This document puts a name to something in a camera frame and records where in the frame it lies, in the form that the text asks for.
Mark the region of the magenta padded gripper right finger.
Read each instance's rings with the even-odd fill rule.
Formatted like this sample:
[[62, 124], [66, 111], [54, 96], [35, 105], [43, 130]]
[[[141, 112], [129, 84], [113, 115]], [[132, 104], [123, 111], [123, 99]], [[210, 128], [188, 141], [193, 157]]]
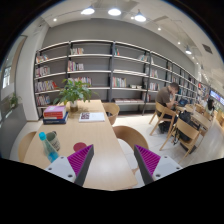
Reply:
[[134, 146], [134, 155], [145, 185], [182, 169], [168, 155], [159, 156], [139, 145]]

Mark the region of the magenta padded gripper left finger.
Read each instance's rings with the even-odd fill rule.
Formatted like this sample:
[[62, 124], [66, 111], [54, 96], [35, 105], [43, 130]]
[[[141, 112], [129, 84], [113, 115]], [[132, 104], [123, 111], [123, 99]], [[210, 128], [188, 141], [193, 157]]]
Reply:
[[58, 157], [46, 168], [46, 171], [78, 186], [82, 186], [85, 182], [93, 155], [94, 146], [89, 145], [68, 157]]

